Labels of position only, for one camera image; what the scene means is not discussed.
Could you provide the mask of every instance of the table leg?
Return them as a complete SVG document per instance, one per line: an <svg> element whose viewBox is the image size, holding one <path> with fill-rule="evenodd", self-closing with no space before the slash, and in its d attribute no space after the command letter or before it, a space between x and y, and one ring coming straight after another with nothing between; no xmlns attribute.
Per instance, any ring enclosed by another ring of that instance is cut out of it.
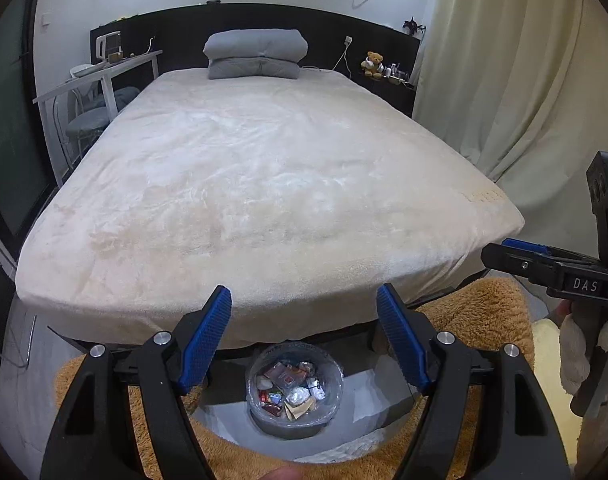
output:
<svg viewBox="0 0 608 480"><path fill-rule="evenodd" d="M150 62L153 65L153 79L157 79L159 76L158 56L153 56Z"/></svg>
<svg viewBox="0 0 608 480"><path fill-rule="evenodd" d="M50 166L55 175L55 182L58 187L62 187L62 176L58 170L58 165L55 163L55 146L53 145L52 135L50 133L48 116L46 115L46 101L39 101L37 107L40 110L40 119L42 120L42 129L44 130L44 140L46 141L46 150L49 152ZM66 154L62 150L62 155L66 159Z"/></svg>
<svg viewBox="0 0 608 480"><path fill-rule="evenodd" d="M113 93L113 83L107 75L102 76L102 92L104 92L108 119L113 122L114 118L117 117L117 104L115 103L115 94Z"/></svg>

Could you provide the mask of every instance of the blue textured pad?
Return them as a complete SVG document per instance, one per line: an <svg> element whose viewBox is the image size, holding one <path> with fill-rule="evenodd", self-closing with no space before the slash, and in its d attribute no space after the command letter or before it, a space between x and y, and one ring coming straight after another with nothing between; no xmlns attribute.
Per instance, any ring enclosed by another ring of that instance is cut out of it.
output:
<svg viewBox="0 0 608 480"><path fill-rule="evenodd" d="M187 394L193 386L202 384L230 319L230 310L230 290L222 287L220 293L208 307L208 311L204 313L193 338L184 349L182 373L177 381L183 395Z"/></svg>
<svg viewBox="0 0 608 480"><path fill-rule="evenodd" d="M423 391L431 384L426 373L426 355L404 316L404 304L398 304L388 287L382 285L378 289L377 308L380 323L398 358L406 382Z"/></svg>
<svg viewBox="0 0 608 480"><path fill-rule="evenodd" d="M512 247L513 249L521 249L537 254L550 254L546 245L531 244L530 242L523 242L521 240L516 240L515 238L507 238L502 242L502 245L504 247Z"/></svg>

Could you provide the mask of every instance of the brown fluffy fabric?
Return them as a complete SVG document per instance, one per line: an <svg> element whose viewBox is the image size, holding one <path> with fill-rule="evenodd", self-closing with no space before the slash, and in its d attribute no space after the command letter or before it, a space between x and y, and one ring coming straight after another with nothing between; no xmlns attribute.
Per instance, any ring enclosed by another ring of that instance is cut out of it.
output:
<svg viewBox="0 0 608 480"><path fill-rule="evenodd" d="M437 330L449 330L467 345L497 350L503 343L520 347L533 367L534 347L529 316L518 285L509 278L485 278L462 290L433 301L420 308ZM84 356L66 363L55 379L56 403L60 405ZM200 391L194 389L184 398L187 411L192 413L199 401ZM129 387L130 410L144 471L149 478L162 478L148 436L140 390ZM459 478L465 472L476 428L480 391L470 389L465 420L449 478ZM362 480L393 478L399 462L417 427L425 405L421 399L413 408L406 424L398 434L378 450L356 460L334 464L297 464L305 480ZM288 465L218 437L191 419L195 436L218 480L255 480L277 467Z"/></svg>

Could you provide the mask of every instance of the bed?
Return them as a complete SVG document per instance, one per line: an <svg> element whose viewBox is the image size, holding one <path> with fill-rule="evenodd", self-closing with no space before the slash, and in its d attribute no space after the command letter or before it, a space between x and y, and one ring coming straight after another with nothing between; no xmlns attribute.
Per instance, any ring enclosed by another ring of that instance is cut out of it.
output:
<svg viewBox="0 0 608 480"><path fill-rule="evenodd" d="M17 293L62 335L142 343L232 291L221 349L375 319L479 267L524 220L419 124L335 72L161 75L41 214Z"/></svg>

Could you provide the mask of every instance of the white table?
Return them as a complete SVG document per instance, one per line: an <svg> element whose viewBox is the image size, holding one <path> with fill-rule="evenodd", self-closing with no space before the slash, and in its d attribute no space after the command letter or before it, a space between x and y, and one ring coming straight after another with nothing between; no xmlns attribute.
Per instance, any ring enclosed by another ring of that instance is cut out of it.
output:
<svg viewBox="0 0 608 480"><path fill-rule="evenodd" d="M55 174L55 180L58 183L58 187L62 187L62 177L60 176L60 172L54 163L54 154L59 147L53 144L53 136L50 134L51 131L46 114L46 101L49 99L54 99L58 95L66 93L69 90L82 86L86 83L101 81L102 92L104 93L104 99L106 101L106 108L108 111L108 118L110 121L113 121L113 119L117 117L117 104L115 103L113 83L111 82L111 79L130 70L131 68L148 63L149 61L153 67L153 79L156 79L159 75L159 54L162 54L161 50L149 52L148 54L141 54L140 56L129 57L120 63L112 64L106 68L98 70L97 72L93 72L92 74L85 75L84 77L73 78L71 81L62 83L61 85L56 86L53 90L49 90L48 92L38 95L35 99L33 99L33 103L37 103L38 108L40 109L42 128L44 129L44 138L46 139L46 148L49 152L50 166L53 168L53 173Z"/></svg>

